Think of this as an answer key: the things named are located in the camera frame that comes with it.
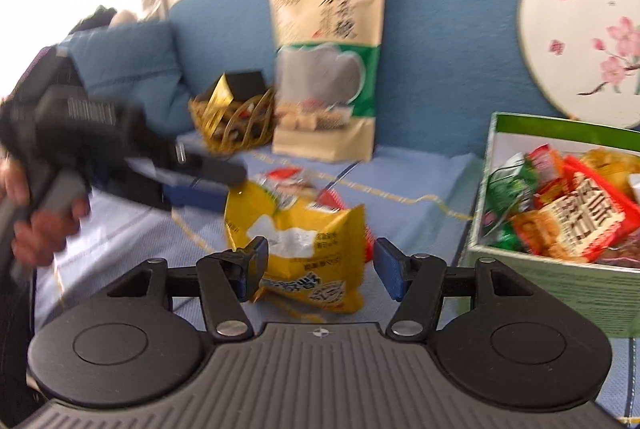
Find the person's left hand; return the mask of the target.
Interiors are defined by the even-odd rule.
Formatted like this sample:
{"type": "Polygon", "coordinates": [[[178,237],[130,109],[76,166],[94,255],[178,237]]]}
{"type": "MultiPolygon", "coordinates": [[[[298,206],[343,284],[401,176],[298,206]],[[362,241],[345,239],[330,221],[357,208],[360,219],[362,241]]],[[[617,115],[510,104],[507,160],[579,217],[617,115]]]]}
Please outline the person's left hand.
{"type": "MultiPolygon", "coordinates": [[[[9,157],[1,163],[1,199],[17,207],[29,203],[29,188],[22,165],[9,157]]],[[[50,212],[39,209],[29,220],[14,225],[12,251],[14,258],[25,267],[47,267],[56,253],[66,247],[67,238],[80,230],[80,221],[90,214],[87,195],[77,198],[69,212],[50,212]]]]}

